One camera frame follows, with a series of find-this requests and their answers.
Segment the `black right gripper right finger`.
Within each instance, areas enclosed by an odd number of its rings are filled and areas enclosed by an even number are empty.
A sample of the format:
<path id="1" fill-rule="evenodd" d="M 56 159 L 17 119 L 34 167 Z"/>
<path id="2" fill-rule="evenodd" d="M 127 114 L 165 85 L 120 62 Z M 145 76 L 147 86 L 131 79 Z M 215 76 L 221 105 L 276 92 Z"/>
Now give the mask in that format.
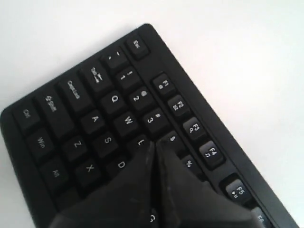
<path id="1" fill-rule="evenodd" d="M 216 193 L 186 169 L 165 141 L 155 145 L 158 158 L 162 225 L 165 228 L 261 228 L 250 210 Z"/>

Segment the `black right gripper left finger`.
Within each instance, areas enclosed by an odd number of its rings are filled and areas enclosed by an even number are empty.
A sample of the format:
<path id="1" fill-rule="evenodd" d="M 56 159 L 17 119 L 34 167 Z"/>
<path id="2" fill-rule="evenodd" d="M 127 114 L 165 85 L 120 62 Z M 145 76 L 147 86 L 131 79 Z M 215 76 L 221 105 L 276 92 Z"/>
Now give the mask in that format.
<path id="1" fill-rule="evenodd" d="M 138 150 L 106 186 L 57 213 L 50 228 L 149 228 L 155 144 Z"/>

